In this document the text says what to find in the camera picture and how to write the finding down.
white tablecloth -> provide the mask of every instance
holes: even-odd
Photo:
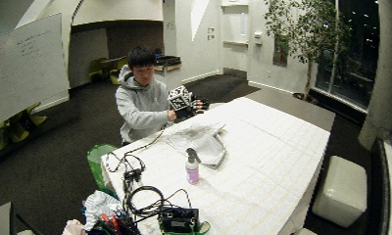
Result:
[[[228,153],[216,169],[200,165],[200,182],[191,185],[185,175],[187,158],[167,144],[167,138],[195,124],[219,121],[225,124],[220,135]],[[114,154],[121,158],[157,135]],[[239,98],[169,127],[159,141],[133,154],[145,163],[144,185],[157,187],[164,197],[177,189],[188,192],[192,207],[200,210],[200,221],[211,223],[208,234],[291,234],[303,226],[328,139],[329,132],[313,124]],[[117,159],[112,155],[102,156],[102,162],[116,165]],[[124,165],[107,173],[120,198],[124,197],[123,172]],[[141,205],[155,202],[153,197],[135,200]],[[184,193],[177,193],[169,201],[188,208]],[[141,221],[139,228],[143,234],[160,234],[155,217]]]

hand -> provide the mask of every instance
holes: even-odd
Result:
[[[176,116],[173,110],[167,111],[167,117],[168,117],[168,120],[176,120],[177,119],[177,116]]]
[[[196,111],[208,110],[209,109],[209,103],[205,100],[196,100],[193,104],[195,104],[193,105],[193,109]]]

indoor plant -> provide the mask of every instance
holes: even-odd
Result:
[[[285,38],[285,51],[308,64],[304,91],[293,94],[307,100],[312,65],[320,62],[324,51],[336,52],[333,63],[346,54],[349,27],[336,5],[325,0],[273,0],[264,19],[268,36]]]

man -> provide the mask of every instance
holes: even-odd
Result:
[[[173,110],[168,109],[165,84],[153,78],[155,65],[152,49],[139,46],[131,50],[131,71],[120,74],[115,94],[117,111],[124,119],[120,128],[123,146],[160,131],[176,119]]]

green bag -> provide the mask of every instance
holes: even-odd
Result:
[[[100,157],[110,152],[115,151],[117,148],[110,144],[95,145],[88,151],[88,162],[92,170],[92,175],[98,184],[98,188],[102,192],[116,197],[116,193],[111,188],[107,188],[103,181]]]

